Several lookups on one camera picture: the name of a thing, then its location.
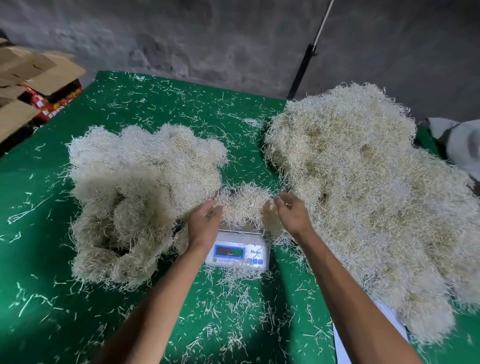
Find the concrete wall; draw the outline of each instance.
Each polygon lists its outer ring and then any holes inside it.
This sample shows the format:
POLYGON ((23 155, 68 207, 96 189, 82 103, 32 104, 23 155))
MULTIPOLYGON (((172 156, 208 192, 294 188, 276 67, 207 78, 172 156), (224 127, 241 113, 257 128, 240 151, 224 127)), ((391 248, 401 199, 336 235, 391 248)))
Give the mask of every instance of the concrete wall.
MULTIPOLYGON (((371 82, 421 119, 480 117, 477 0, 335 0, 296 98, 371 82)), ((93 71, 285 97, 328 0, 1 0, 14 43, 93 71)))
POLYGON ((370 82, 417 120, 480 118, 479 4, 335 0, 296 98, 370 82))
POLYGON ((16 44, 90 70, 150 73, 285 97, 326 0, 2 0, 16 44))

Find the cardboard box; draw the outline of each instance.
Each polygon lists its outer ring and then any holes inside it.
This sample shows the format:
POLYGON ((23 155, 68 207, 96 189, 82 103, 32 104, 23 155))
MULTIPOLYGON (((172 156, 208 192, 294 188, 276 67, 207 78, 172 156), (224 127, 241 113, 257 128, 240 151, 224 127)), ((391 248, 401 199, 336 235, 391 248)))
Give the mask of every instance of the cardboard box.
POLYGON ((82 91, 78 78, 85 70, 72 58, 0 38, 0 142, 37 115, 50 120, 82 91))

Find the digital scale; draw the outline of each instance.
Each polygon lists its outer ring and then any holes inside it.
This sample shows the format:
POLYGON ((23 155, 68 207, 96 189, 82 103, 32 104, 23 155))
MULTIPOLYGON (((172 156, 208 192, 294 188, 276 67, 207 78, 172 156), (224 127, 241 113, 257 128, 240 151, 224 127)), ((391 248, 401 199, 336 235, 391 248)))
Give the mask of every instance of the digital scale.
POLYGON ((222 223, 205 264, 225 268, 268 270, 269 261, 270 244, 262 230, 250 224, 237 228, 222 223))

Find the black pole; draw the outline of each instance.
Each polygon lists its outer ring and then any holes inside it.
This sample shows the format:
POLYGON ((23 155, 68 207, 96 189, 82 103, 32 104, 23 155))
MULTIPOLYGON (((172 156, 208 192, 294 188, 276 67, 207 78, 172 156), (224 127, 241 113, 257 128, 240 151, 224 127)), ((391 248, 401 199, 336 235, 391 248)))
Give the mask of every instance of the black pole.
POLYGON ((310 43, 307 47, 307 50, 305 51, 305 55, 303 56, 303 59, 300 63, 299 70, 297 71, 297 75, 295 76, 295 79, 293 80, 292 87, 290 88, 290 91, 288 92, 287 95, 287 100, 292 100, 295 97, 295 94, 297 93, 297 90, 300 86, 300 82, 303 78, 303 75, 305 74, 305 71, 307 70, 308 64, 310 63, 310 59, 312 59, 314 53, 314 46, 312 43, 310 43))

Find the green tablecloth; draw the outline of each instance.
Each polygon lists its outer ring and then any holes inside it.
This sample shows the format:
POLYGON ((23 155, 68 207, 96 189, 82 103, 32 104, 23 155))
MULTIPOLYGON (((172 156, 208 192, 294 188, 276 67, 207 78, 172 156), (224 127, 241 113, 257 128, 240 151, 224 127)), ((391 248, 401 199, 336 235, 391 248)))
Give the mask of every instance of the green tablecloth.
MULTIPOLYGON (((232 162, 222 171, 224 182, 255 181, 277 189, 278 176, 265 166, 259 149, 260 131, 241 120, 268 119, 284 106, 283 100, 101 72, 64 112, 2 157, 0 363, 84 363, 148 290, 144 285, 130 293, 106 291, 72 281, 69 261, 75 252, 69 224, 79 211, 65 172, 65 144, 72 137, 91 125, 118 132, 135 123, 151 131, 166 122, 181 123, 228 147, 232 162)), ((159 263, 153 283, 170 264, 159 263)), ((292 252, 279 247, 272 251, 271 269, 270 281, 244 281, 225 299, 219 296, 224 287, 217 285, 220 270, 210 280, 203 268, 180 313, 165 362, 334 362, 330 316, 314 277, 295 263, 292 252), (246 290, 252 305, 242 300, 246 290), (236 304, 243 307, 239 315, 231 313, 236 304), (261 322, 265 310, 275 319, 261 322), (239 334, 244 347, 235 345, 239 334), (225 349, 229 342, 232 350, 225 349)), ((458 321, 454 337, 441 349, 428 349, 427 358, 478 361, 479 319, 462 316, 458 321)))

